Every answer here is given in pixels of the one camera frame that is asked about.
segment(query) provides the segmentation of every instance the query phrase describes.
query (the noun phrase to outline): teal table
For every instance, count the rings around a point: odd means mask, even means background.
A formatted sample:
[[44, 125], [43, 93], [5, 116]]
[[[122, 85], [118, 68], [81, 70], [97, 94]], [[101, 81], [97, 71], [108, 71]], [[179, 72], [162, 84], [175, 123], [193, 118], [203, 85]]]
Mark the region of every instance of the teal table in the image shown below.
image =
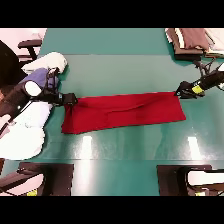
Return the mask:
[[[69, 64], [60, 91], [78, 97], [174, 91], [200, 77], [192, 63], [173, 59], [162, 28], [48, 29], [40, 54], [51, 51]], [[27, 161], [74, 164], [72, 195], [158, 195], [158, 164], [224, 168], [223, 100], [213, 88], [204, 98], [181, 100], [186, 121], [80, 135], [61, 133], [64, 108], [55, 108], [42, 153]], [[6, 161], [2, 176], [18, 164]]]

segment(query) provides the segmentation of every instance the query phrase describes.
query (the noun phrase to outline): lavender cloth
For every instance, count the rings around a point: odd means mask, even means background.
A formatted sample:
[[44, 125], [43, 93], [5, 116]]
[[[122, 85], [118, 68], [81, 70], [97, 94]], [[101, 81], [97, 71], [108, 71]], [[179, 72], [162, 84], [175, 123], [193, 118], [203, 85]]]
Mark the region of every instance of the lavender cloth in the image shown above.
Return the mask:
[[[48, 70], [46, 68], [38, 68], [34, 72], [32, 72], [30, 75], [26, 76], [20, 83], [25, 81], [34, 81], [36, 82], [40, 87], [45, 86], [46, 82], [46, 76], [47, 76]], [[58, 86], [58, 77], [55, 77], [55, 86]], [[48, 85], [53, 85], [53, 78], [50, 78], [48, 80]]]

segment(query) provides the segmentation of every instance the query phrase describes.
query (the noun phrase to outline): stack of folded cloth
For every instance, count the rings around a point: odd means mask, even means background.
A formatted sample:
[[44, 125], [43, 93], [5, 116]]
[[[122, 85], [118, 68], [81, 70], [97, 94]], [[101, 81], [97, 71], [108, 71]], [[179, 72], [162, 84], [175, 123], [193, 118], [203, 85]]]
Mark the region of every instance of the stack of folded cloth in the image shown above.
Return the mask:
[[224, 58], [224, 28], [205, 28], [209, 49], [205, 57]]
[[203, 52], [209, 50], [204, 28], [166, 28], [165, 32], [176, 60], [200, 61]]

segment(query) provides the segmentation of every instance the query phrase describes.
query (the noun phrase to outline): brown cloth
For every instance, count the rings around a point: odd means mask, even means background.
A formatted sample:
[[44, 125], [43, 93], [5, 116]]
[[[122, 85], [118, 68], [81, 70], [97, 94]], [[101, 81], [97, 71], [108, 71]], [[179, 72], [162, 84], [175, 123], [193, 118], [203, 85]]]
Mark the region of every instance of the brown cloth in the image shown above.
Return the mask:
[[174, 28], [169, 28], [167, 33], [173, 41], [175, 54], [196, 54], [196, 55], [203, 54], [203, 51], [199, 49], [181, 49], [179, 39]]
[[180, 31], [184, 38], [185, 49], [191, 49], [197, 46], [205, 50], [209, 49], [204, 28], [180, 28]]

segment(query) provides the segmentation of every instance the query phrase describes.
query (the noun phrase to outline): red fabric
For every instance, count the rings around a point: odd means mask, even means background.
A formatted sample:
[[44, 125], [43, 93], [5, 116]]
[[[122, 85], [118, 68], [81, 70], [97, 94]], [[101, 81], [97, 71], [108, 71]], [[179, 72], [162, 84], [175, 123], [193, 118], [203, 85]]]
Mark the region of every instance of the red fabric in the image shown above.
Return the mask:
[[80, 98], [65, 111], [62, 132], [67, 134], [186, 120], [174, 92]]

